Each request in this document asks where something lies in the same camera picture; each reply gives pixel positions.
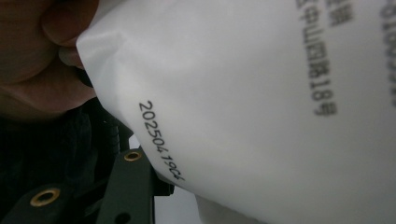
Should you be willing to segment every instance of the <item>brass grommet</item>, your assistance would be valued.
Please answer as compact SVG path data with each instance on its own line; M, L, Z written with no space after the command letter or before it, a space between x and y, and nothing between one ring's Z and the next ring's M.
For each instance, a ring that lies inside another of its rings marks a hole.
M129 153L125 154L125 156L124 156L124 159L126 161L137 161L140 158L142 158L142 154L140 154L139 152L135 152L135 151L129 152Z
M60 189L44 189L32 198L32 200L30 201L30 205L32 205L33 207L42 207L55 202L55 200L57 200L60 195Z

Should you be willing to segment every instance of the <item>dark clothing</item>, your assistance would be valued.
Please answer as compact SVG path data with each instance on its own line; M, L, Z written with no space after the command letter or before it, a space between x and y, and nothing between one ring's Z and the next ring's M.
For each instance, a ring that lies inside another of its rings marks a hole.
M51 183L88 187L95 163L90 119L80 109L46 125L0 119L0 220L31 189Z

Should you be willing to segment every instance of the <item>skin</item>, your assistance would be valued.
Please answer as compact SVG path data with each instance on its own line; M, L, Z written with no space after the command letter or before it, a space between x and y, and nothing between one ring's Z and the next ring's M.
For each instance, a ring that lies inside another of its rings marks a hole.
M48 122L95 96L82 68L78 36L98 0L0 0L0 117Z

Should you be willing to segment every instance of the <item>plastic packaging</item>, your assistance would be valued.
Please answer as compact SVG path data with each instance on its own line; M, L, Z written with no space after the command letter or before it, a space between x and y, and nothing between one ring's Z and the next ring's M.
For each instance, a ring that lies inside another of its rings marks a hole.
M269 224L393 224L395 8L104 0L78 51L176 185Z

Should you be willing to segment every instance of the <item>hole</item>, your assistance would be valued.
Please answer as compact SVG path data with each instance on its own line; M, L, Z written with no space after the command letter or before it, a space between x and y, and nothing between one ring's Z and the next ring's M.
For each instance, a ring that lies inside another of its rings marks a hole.
M60 189L45 189L37 193L37 195L32 198L32 200L30 201L30 205L32 205L33 207L45 206L47 204L55 202L59 198L60 194Z
M53 192L48 192L43 195L40 195L40 197L38 197L37 200L40 202L44 202L51 199L52 197L53 197Z
M130 152L124 156L126 161L137 161L142 157L142 155L138 152Z
M126 224L131 220L131 216L128 213L121 213L116 217L116 224Z

